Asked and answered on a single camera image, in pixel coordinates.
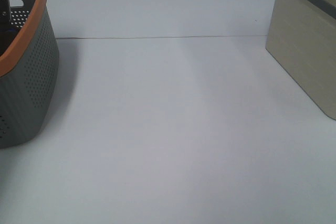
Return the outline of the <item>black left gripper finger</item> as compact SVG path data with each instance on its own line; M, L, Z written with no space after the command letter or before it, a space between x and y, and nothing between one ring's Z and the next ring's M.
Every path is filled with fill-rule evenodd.
M1 29L11 24L11 7L9 0L1 0Z

